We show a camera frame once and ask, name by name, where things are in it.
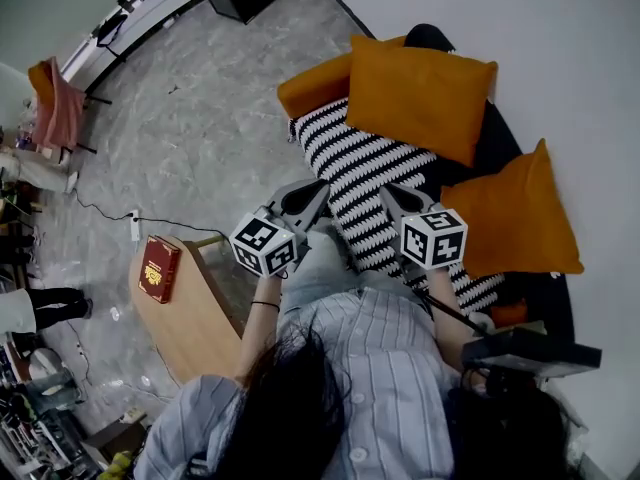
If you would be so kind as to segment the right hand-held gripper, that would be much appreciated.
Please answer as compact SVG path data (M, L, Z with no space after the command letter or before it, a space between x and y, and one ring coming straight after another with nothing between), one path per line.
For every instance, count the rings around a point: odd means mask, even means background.
M435 204L428 194L397 183L381 187L381 203L392 222L401 221L404 258L427 271L462 262L468 225L455 210L428 212Z

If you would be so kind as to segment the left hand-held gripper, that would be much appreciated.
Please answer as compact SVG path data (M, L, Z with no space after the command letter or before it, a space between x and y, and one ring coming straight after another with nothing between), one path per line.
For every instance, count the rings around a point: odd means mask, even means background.
M236 261L261 278L294 272L308 252L307 230L323 214L329 195L323 180L279 189L273 202L247 213L231 233Z

